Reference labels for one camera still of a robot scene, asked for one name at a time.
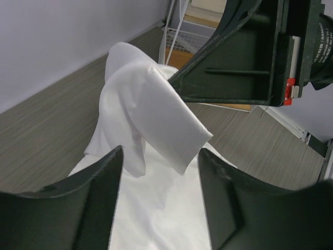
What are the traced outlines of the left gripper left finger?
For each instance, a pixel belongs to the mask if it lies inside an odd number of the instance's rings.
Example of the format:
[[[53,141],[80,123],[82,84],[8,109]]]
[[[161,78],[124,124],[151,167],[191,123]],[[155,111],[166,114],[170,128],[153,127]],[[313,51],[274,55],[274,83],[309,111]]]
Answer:
[[[1,192],[1,249],[108,249],[122,169],[117,146],[37,192]]]

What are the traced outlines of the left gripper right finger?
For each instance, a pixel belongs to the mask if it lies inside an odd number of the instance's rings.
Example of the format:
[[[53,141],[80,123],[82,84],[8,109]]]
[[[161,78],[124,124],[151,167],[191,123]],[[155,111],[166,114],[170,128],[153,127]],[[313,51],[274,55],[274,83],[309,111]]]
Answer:
[[[332,249],[332,181],[291,191],[208,149],[198,167],[213,249]]]

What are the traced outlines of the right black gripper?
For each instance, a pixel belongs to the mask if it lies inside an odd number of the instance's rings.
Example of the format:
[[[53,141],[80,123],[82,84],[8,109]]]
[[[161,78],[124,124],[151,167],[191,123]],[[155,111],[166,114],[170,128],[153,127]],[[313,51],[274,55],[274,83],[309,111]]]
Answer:
[[[323,75],[314,62],[321,1],[227,1],[206,44],[170,80],[189,103],[281,106]]]

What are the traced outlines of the white long sleeve shirt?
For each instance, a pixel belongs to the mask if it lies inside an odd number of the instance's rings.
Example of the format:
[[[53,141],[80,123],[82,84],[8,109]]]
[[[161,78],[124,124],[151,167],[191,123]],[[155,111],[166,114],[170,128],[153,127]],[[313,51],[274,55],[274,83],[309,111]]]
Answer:
[[[197,158],[212,134],[169,84],[176,72],[131,44],[109,51],[97,126],[73,172],[123,147],[110,249],[211,248]]]

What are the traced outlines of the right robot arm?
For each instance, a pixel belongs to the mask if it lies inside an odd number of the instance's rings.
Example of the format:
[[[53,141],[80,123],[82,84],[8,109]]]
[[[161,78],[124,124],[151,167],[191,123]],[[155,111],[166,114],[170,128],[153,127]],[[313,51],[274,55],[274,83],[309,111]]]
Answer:
[[[170,80],[189,103],[287,106],[332,84],[332,18],[321,1],[227,1],[210,39]]]

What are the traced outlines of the aluminium rail frame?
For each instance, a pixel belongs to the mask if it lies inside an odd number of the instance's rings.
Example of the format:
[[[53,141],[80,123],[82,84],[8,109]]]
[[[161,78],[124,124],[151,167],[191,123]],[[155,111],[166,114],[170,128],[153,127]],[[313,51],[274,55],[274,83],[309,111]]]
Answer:
[[[298,124],[290,118],[284,116],[276,108],[262,107],[262,109],[324,158],[317,181],[319,182],[325,179],[332,179],[332,139],[327,142],[321,142],[313,134],[301,128]]]

